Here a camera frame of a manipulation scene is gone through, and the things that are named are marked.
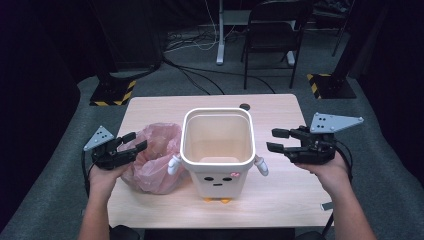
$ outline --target pink plastic bag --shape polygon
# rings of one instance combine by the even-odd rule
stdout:
[[[132,188],[141,192],[167,194],[173,191],[187,170],[181,165],[175,175],[168,174],[168,162],[180,152],[181,127],[174,123],[155,123],[137,133],[136,139],[119,147],[119,151],[134,148],[147,140],[147,149],[138,153],[136,160],[121,176]]]

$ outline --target human arm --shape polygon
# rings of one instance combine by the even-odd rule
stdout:
[[[90,196],[78,240],[109,239],[107,203],[115,187],[116,179],[122,175],[127,167],[128,164],[113,170],[102,170],[93,166],[89,176]]]
[[[324,165],[296,164],[314,173],[333,201],[334,228],[336,239],[376,239],[361,205],[353,192],[348,169],[341,155]]]

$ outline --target gray carpet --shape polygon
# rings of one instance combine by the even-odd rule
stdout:
[[[348,79],[356,99],[317,100],[306,75],[331,73],[348,39],[346,34],[336,57],[331,57],[335,46],[334,32],[308,31],[305,34],[293,89],[289,89],[290,71],[250,72],[251,75],[282,74],[284,77],[263,77],[276,93],[297,96],[306,123],[315,112],[345,116],[361,116],[365,123],[344,130],[336,137],[351,149],[355,165],[354,190],[365,210],[378,239],[424,239],[424,191],[417,179],[402,165],[383,138],[378,122],[367,98],[355,79]],[[175,64],[195,68],[241,74],[242,37],[228,41],[223,66],[217,66],[215,45],[210,50],[197,47],[165,53]],[[243,90],[243,77],[221,73],[200,72],[212,79],[225,94],[272,94],[270,88],[255,78]],[[136,72],[121,72],[129,76]],[[210,94],[222,94],[211,82],[192,75],[198,85]],[[20,208],[0,235],[0,239],[75,239],[81,224],[81,211],[87,198],[83,186],[80,154],[86,139],[105,126],[116,134],[127,106],[93,107],[89,99],[98,84],[96,77],[79,84],[81,100],[69,127],[54,155],[45,167]],[[153,74],[137,81],[131,97],[205,95],[176,68],[163,64]],[[322,227],[296,229],[300,234]],[[334,239],[330,230],[328,239]]]

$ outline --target yellow and black hazard tape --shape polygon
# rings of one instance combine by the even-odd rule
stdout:
[[[316,99],[321,99],[322,97],[319,93],[319,89],[314,79],[315,76],[329,77],[331,75],[330,74],[308,74],[307,75],[309,84],[311,85],[311,88],[312,88],[312,93],[314,94]]]
[[[124,97],[119,100],[111,100],[111,101],[90,101],[90,105],[91,106],[117,106],[117,105],[125,105],[127,104],[127,102],[129,101],[130,97],[131,97],[131,93],[134,90],[134,86],[135,86],[136,81],[132,81],[130,82],[130,84],[128,85],[128,89],[127,92],[125,93]]]

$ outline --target plastic container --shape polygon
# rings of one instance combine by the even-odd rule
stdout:
[[[201,197],[239,196],[256,156],[250,114],[241,108],[191,110],[180,154]]]

